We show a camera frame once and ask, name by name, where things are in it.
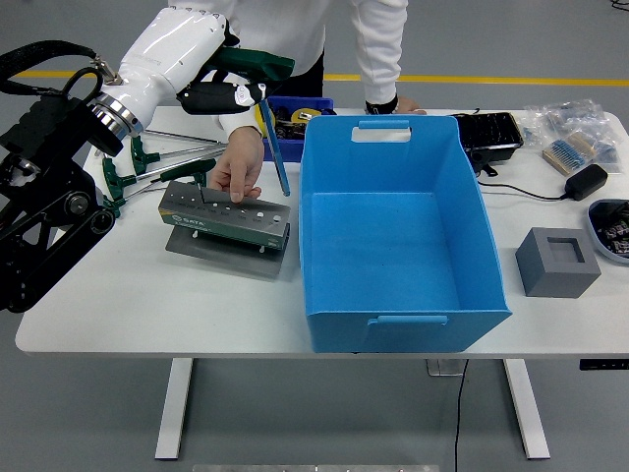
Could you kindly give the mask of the person's left hand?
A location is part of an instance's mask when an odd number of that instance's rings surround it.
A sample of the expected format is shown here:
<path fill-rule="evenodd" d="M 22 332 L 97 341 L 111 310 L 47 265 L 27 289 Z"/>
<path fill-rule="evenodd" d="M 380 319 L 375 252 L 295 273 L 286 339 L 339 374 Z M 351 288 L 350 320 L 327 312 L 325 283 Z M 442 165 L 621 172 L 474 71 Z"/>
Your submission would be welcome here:
<path fill-rule="evenodd" d="M 417 101 L 404 95 L 397 95 L 397 106 L 395 108 L 395 113 L 417 115 L 427 114 L 427 112 L 420 106 Z"/>

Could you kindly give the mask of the person's right hand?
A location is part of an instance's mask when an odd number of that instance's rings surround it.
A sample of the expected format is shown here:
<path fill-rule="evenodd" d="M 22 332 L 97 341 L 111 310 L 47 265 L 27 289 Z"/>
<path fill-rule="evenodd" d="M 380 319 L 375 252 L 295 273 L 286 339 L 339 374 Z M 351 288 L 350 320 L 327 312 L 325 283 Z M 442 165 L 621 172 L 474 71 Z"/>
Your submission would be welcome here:
<path fill-rule="evenodd" d="M 211 170 L 207 187 L 226 192 L 234 204 L 244 198 L 257 199 L 261 187 L 257 178 L 261 172 L 264 146 L 259 131 L 253 127 L 241 127 L 233 131 L 227 147 Z"/>

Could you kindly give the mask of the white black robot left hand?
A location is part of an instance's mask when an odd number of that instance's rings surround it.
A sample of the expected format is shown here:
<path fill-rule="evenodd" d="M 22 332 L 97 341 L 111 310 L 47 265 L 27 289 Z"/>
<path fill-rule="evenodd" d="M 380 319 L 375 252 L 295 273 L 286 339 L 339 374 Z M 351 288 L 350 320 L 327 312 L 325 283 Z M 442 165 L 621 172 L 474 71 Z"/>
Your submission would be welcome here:
<path fill-rule="evenodd" d="M 239 39 L 227 19 L 190 8 L 162 9 L 125 54 L 121 83 L 108 85 L 93 109 L 132 130 L 148 126 L 156 107 L 176 98 L 189 114 L 235 114 L 266 99 L 264 84 L 204 83 L 201 69 Z"/>

